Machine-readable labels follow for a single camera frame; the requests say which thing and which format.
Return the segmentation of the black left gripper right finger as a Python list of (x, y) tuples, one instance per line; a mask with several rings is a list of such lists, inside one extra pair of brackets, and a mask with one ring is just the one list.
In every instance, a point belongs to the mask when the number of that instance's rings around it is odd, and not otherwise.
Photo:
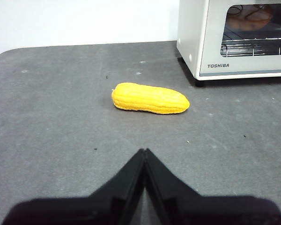
[(281, 225), (278, 206), (250, 195), (205, 196), (145, 150), (146, 189), (163, 225)]

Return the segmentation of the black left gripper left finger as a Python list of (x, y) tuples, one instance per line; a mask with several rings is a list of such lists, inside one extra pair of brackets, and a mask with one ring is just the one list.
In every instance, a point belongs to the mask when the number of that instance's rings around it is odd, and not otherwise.
[(16, 204), (4, 225), (129, 224), (142, 196), (145, 151), (138, 150), (110, 180), (87, 197), (37, 198)]

